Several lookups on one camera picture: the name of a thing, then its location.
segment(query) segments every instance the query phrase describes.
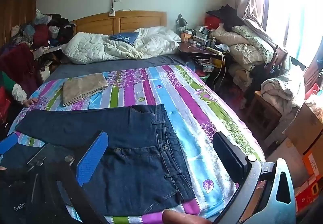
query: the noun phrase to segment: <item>wooden headboard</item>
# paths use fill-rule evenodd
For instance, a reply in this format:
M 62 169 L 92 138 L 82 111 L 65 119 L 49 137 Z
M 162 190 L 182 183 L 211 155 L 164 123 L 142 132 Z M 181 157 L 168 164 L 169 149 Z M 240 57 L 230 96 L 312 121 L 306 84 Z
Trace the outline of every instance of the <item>wooden headboard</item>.
M 78 32 L 112 35 L 133 32 L 142 27 L 166 26 L 166 12 L 119 11 L 115 16 L 109 13 L 87 16 L 73 21 Z

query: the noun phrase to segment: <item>wooden wardrobe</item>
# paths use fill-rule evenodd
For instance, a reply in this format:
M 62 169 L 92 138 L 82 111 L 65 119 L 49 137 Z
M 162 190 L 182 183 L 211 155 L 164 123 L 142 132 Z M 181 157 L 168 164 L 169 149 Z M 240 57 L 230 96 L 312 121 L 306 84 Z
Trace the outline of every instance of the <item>wooden wardrobe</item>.
M 36 0 L 0 0 L 0 47 L 9 41 L 11 29 L 35 17 Z

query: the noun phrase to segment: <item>dark blue jeans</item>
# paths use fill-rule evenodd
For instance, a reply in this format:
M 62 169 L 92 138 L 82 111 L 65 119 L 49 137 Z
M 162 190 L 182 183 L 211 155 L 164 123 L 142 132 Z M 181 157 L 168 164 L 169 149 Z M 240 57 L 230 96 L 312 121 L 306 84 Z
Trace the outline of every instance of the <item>dark blue jeans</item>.
M 183 152 L 163 105 L 33 110 L 16 129 L 69 149 L 85 144 L 98 130 L 105 131 L 108 149 L 83 188 L 106 216 L 158 212 L 195 197 Z

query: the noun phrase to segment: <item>person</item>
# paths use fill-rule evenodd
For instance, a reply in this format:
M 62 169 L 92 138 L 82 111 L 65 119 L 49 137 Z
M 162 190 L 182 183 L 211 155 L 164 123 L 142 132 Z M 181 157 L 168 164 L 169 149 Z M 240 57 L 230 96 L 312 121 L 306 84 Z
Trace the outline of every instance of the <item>person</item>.
M 211 224 L 212 222 L 202 217 L 189 215 L 174 210 L 164 210 L 162 215 L 164 224 Z
M 24 107 L 30 107 L 37 102 L 37 98 L 27 99 L 27 94 L 21 86 L 10 79 L 5 72 L 0 71 L 0 87 L 2 86 L 5 91 L 14 98 L 14 100 Z

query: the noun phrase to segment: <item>stool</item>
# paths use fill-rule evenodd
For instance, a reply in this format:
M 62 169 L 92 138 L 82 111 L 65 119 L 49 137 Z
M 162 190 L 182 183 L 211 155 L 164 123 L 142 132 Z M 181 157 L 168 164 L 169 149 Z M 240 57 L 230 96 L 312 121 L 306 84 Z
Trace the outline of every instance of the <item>stool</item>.
M 246 118 L 261 132 L 260 139 L 264 140 L 278 125 L 281 113 L 260 96 L 260 91 L 254 92 L 255 96 L 248 108 Z

